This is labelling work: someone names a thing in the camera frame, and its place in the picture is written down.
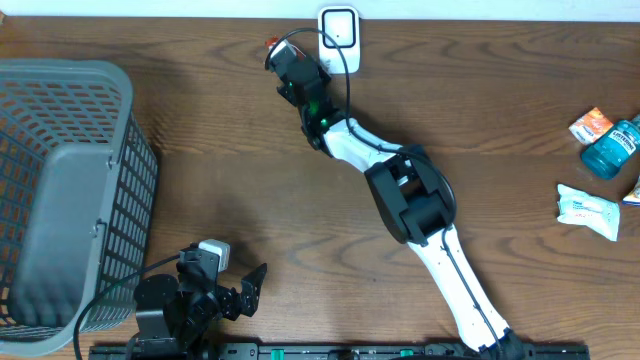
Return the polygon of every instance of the white wall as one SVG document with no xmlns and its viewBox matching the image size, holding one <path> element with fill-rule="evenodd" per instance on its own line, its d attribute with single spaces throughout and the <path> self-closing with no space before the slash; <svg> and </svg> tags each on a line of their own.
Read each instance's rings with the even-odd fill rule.
<svg viewBox="0 0 640 360">
<path fill-rule="evenodd" d="M 364 19 L 640 21 L 639 0 L 0 0 L 7 15 L 315 18 L 325 5 Z"/>
</svg>

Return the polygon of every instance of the mouthwash bottle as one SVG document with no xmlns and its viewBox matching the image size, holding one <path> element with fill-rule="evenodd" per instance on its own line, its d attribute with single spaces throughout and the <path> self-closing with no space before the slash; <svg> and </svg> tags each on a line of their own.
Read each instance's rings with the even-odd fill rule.
<svg viewBox="0 0 640 360">
<path fill-rule="evenodd" d="M 613 179 L 640 145 L 640 115 L 618 121 L 582 153 L 582 162 L 603 179 Z"/>
</svg>

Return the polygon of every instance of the label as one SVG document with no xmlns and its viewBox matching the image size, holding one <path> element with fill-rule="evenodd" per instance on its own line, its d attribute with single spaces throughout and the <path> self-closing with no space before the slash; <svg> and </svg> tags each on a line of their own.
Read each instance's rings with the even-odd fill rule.
<svg viewBox="0 0 640 360">
<path fill-rule="evenodd" d="M 576 139 L 578 139 L 578 141 L 580 141 L 582 144 L 589 145 L 589 144 L 593 143 L 594 136 L 589 133 L 587 128 L 585 128 L 585 127 L 573 127 L 572 126 L 571 128 L 569 128 L 569 131 L 571 131 L 573 136 L 575 136 Z"/>
<path fill-rule="evenodd" d="M 633 140 L 619 130 L 613 130 L 611 134 L 609 134 L 609 138 L 620 144 L 620 146 L 622 146 L 622 148 L 627 152 L 627 155 L 631 155 L 636 151 L 636 146 L 633 144 Z"/>
</svg>

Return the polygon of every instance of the bottle cap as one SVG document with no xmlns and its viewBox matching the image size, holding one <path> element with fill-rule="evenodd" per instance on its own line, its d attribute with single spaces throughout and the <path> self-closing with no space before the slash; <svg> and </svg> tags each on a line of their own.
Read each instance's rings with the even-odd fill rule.
<svg viewBox="0 0 640 360">
<path fill-rule="evenodd" d="M 640 128 L 640 114 L 636 115 L 636 117 L 631 120 L 631 123 Z"/>
</svg>

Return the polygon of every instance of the wet wipes package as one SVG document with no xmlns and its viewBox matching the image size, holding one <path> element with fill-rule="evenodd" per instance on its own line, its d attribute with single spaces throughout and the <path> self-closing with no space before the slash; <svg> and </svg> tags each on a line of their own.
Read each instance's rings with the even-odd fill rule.
<svg viewBox="0 0 640 360">
<path fill-rule="evenodd" d="M 558 185 L 560 216 L 564 224 L 585 225 L 610 241 L 617 241 L 620 225 L 620 207 L 584 191 Z"/>
<path fill-rule="evenodd" d="M 638 178 L 638 182 L 636 186 L 633 187 L 633 190 L 627 196 L 622 199 L 622 203 L 626 205 L 640 206 L 640 178 Z"/>
</svg>

